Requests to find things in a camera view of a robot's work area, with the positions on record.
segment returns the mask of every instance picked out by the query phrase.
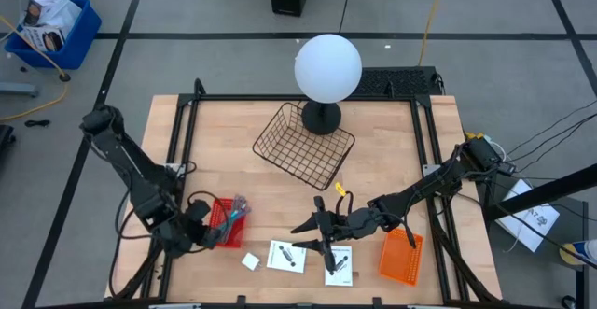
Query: blue box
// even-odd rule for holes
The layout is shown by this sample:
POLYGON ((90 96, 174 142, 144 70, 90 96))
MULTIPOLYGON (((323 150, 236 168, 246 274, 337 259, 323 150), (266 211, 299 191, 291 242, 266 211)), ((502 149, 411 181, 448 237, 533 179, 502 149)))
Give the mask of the blue box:
MULTIPOLYGON (((71 30, 66 42, 60 51, 45 52, 52 61, 63 69, 78 69, 89 51, 95 34, 97 34, 102 25, 102 20, 93 8, 90 0, 71 0, 81 8, 81 14, 76 19, 75 25, 71 30)), ((32 67, 53 67, 51 63, 35 52, 18 35, 12 34, 4 49, 21 57, 32 67)))

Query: red basket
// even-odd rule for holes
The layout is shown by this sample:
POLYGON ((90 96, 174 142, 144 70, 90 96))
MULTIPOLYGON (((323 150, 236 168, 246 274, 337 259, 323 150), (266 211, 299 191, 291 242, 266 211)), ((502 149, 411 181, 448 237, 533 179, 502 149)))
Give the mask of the red basket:
MULTIPOLYGON (((226 210, 229 218, 230 218, 230 211, 232 210, 232 199, 230 198, 220 198, 222 201, 222 205, 224 205, 224 209, 226 210)), ((216 246, 220 247, 231 247, 231 248, 240 248, 241 243, 243 242, 243 230, 244 230, 244 220, 245 216, 242 216, 238 220, 232 224, 232 231, 230 232, 230 236, 226 243, 217 243, 216 246)), ((217 202, 214 202, 212 205, 212 215, 209 219, 209 226, 213 228, 217 228, 221 224, 226 222, 226 218, 224 217, 224 212, 222 212, 222 207, 217 202)))

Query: orange plastic basket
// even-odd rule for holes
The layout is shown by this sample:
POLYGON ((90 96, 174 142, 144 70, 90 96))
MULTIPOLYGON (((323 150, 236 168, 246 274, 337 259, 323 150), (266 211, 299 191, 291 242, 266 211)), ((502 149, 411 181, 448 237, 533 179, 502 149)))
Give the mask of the orange plastic basket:
POLYGON ((402 229, 393 229, 386 234, 380 261, 382 276, 410 286, 417 285, 423 253, 423 237, 419 234, 413 235, 416 248, 410 246, 409 238, 402 229))

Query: white sphere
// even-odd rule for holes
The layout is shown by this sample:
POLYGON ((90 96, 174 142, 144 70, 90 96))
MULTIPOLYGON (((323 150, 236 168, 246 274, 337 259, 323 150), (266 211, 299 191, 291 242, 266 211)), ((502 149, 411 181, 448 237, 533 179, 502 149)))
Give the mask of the white sphere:
POLYGON ((353 43, 338 35, 312 38, 295 59, 298 86, 318 103, 337 103, 351 95, 362 71, 361 56, 353 43))

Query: floor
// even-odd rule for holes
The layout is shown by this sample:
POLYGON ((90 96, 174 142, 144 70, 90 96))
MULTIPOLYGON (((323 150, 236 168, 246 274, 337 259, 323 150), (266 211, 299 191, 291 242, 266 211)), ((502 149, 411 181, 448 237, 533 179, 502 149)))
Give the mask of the floor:
MULTIPOLYGON (((124 187, 111 168, 80 147, 78 124, 94 103, 119 107, 128 133, 140 141, 151 97, 189 92, 195 77, 210 93, 298 93, 294 56, 316 33, 337 33, 344 7, 344 0, 307 0, 303 16, 292 18, 274 15, 270 0, 90 1, 103 25, 86 61, 70 72, 68 96, 10 122, 18 142, 0 166, 2 308, 23 304, 55 213, 70 201, 36 304, 99 301, 104 295, 116 242, 111 219, 124 187), (51 124, 26 128, 27 119, 50 119, 51 124)), ((415 65, 432 3, 348 0, 342 32, 358 48, 364 66, 415 65)), ((597 9, 591 6, 596 3, 441 0, 423 64, 443 76, 466 130, 484 132, 512 149, 595 100, 597 77, 590 61, 597 63, 597 9)), ((11 21, 18 18, 17 9, 17 0, 0 0, 0 14, 11 21)), ((0 32, 6 30, 0 26, 0 32)), ((8 57, 0 57, 2 79, 38 84, 41 93, 35 99, 0 96, 0 116, 60 95, 55 72, 27 68, 23 73, 19 58, 8 57)), ((596 109, 576 113, 566 126, 596 109)), ((595 133, 595 122, 586 123, 525 174, 559 177, 597 162, 595 133)), ((574 197, 594 195, 588 190, 574 197)), ((597 218, 596 203, 590 204, 590 216, 597 218)), ((596 235, 591 223, 590 236, 596 235)), ((496 226, 490 238, 507 300, 559 307, 560 297, 574 294, 572 272, 534 258, 521 246, 504 253, 513 239, 496 226)), ((591 295, 597 303, 597 295, 591 295)), ((35 302, 35 296, 27 301, 35 302)))

